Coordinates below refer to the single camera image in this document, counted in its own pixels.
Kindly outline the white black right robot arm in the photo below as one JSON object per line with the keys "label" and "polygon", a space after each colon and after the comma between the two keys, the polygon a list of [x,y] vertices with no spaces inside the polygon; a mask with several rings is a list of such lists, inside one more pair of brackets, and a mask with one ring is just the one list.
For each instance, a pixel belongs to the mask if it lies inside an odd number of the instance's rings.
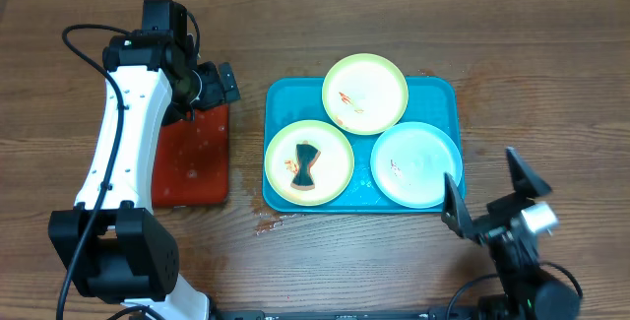
{"label": "white black right robot arm", "polygon": [[474,309],[465,313],[471,319],[575,319],[580,312],[583,290],[565,268],[548,263],[571,282],[566,285],[544,270],[539,259],[537,237],[559,225],[553,210],[538,197],[552,192],[518,154],[506,149],[513,192],[486,205],[487,214],[472,219],[458,187],[449,173],[444,174],[445,194],[441,220],[458,237],[488,248],[496,272],[479,277],[457,290],[444,317],[456,314],[455,304],[469,288],[497,279],[501,294],[481,297]]}

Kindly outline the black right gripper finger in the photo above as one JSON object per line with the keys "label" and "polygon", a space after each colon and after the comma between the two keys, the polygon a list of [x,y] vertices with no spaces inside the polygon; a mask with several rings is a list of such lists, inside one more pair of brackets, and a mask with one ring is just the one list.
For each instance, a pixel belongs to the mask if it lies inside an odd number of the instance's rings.
{"label": "black right gripper finger", "polygon": [[528,198],[538,198],[552,192],[551,186],[525,162],[515,148],[506,148],[506,159],[516,193]]}
{"label": "black right gripper finger", "polygon": [[444,173],[444,181],[445,192],[441,220],[458,237],[473,240],[473,220],[458,186],[447,172]]}

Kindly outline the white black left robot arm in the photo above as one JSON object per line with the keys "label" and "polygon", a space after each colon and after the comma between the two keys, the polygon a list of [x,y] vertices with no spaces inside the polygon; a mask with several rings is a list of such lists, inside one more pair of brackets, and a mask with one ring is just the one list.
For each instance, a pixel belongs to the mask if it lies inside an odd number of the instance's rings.
{"label": "white black left robot arm", "polygon": [[120,304],[152,319],[217,319],[211,298],[179,272],[174,237],[153,212],[151,184],[163,126],[232,103],[228,64],[198,63],[198,33],[158,27],[115,29],[96,63],[62,39],[104,78],[107,99],[90,171],[70,210],[54,211],[48,237],[66,269],[56,313],[68,293]]}

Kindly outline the green plate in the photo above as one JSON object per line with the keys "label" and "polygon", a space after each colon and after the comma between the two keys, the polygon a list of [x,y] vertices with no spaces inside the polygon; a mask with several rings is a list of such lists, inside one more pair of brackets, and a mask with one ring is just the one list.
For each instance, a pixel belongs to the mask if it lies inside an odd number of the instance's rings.
{"label": "green plate", "polygon": [[[293,189],[297,171],[295,148],[307,141],[321,155],[311,167],[315,188]],[[272,189],[291,204],[313,207],[326,204],[342,194],[351,180],[354,155],[348,138],[336,127],[318,120],[301,120],[285,126],[265,151],[265,174]]]}
{"label": "green plate", "polygon": [[385,57],[358,53],[328,71],[322,86],[326,113],[355,135],[380,134],[402,118],[409,102],[405,75]]}

